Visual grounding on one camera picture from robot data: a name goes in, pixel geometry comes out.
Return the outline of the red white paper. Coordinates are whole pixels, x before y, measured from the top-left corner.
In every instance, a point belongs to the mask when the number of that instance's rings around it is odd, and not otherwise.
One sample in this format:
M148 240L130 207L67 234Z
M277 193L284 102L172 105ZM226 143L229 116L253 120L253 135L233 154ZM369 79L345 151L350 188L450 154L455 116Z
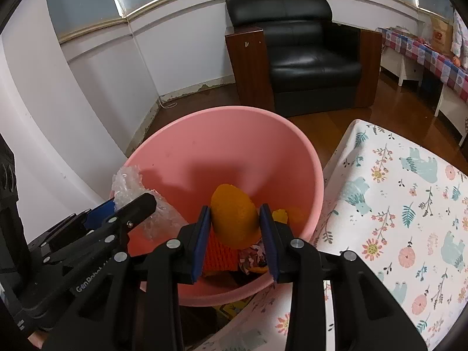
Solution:
M245 250L240 250L238 255L239 268L246 275L250 273L264 274L268 271L262 240Z

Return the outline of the clear bubble wrap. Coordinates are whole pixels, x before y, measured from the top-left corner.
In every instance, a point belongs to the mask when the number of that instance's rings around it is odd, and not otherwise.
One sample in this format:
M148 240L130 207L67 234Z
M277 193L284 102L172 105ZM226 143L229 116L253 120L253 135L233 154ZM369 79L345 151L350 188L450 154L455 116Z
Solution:
M113 176L114 211L148 239L175 238L187 225L182 215L155 189L147 189L137 166L123 166Z

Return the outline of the orange peel piece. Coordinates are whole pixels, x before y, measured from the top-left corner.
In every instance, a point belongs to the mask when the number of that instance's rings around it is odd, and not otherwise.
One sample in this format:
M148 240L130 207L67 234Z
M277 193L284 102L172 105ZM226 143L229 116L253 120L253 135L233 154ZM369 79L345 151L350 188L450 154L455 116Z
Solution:
M230 184L219 185L210 208L214 233L225 246L243 250L261 238L257 208L243 190Z
M287 224L295 235L302 233L307 216L300 208L280 208L272 211L273 220Z

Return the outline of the red foam net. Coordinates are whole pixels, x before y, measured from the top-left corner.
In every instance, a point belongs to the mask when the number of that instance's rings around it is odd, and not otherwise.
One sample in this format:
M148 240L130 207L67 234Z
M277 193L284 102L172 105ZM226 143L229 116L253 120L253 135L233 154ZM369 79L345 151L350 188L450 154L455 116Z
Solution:
M225 246L213 229L210 230L202 273L206 276L235 272L239 267L239 251Z

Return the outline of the yellow printed box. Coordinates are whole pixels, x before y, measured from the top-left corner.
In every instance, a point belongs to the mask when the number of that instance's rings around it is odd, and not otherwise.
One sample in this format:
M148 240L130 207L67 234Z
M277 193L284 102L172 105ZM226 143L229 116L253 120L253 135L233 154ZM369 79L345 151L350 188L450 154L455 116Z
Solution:
M234 319L254 298L253 295L232 303L225 303L214 306L216 314L227 321Z

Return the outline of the floral bear tablecloth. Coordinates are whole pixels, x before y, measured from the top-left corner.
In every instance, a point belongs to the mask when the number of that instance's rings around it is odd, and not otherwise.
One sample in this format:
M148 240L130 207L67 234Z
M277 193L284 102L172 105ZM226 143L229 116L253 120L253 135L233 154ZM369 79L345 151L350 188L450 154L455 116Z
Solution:
M324 168L311 243L356 253L429 350L467 348L467 176L448 161L353 121Z

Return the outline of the checkered tablecloth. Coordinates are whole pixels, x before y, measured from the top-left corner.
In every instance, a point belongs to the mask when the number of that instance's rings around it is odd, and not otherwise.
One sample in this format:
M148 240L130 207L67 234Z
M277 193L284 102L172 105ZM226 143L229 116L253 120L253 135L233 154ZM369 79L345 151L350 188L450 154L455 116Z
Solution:
M391 29L378 28L382 35L382 44L415 60L419 65L430 70L440 81L455 92L464 103L468 97L467 71L456 67L453 62L443 54L432 50L420 41L406 37Z

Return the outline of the orange fruit on table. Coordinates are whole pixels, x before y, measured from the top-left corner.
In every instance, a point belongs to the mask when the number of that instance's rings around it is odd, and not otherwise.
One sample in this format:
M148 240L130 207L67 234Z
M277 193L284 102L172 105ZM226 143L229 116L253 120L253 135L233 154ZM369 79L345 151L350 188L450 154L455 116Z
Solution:
M461 66L460 59L459 59L457 56L453 56L452 62L453 62L454 65L456 65L456 67L460 67L460 66Z

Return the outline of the brown paper bag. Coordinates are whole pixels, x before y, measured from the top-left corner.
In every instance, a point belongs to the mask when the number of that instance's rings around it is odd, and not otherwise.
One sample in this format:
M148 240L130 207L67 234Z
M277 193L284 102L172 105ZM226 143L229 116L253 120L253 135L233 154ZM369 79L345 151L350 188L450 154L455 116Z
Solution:
M440 54L449 56L451 53L453 25L443 19L431 16L431 47Z

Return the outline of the floral children's jacket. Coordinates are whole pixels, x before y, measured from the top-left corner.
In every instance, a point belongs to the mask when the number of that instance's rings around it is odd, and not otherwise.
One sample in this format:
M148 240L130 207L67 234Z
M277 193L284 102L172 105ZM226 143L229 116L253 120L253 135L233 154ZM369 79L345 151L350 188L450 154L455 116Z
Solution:
M453 34L451 52L453 56L457 56L460 59L461 66L467 70L468 58L467 58L467 41L468 32L467 26L463 19L459 15L457 10L454 10L454 21L453 21Z

